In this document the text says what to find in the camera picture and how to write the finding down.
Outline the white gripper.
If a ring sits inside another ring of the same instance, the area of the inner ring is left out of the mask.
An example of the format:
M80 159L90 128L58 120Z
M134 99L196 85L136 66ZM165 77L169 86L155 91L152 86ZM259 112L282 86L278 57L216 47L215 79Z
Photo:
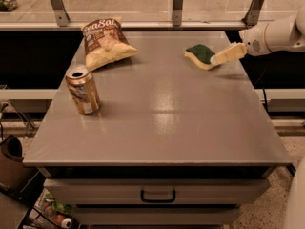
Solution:
M251 56L270 54L267 46L266 30L268 23L258 24L250 29L242 30L239 36L243 43L232 43L224 50L217 52L210 59L212 65L217 66L243 58L247 52Z

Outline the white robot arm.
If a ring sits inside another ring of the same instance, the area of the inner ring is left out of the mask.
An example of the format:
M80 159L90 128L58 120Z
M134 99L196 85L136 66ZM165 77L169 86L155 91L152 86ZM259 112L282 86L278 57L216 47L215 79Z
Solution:
M213 66L272 52L305 52L305 6L296 15L258 24L239 32L241 43L232 43L210 59Z

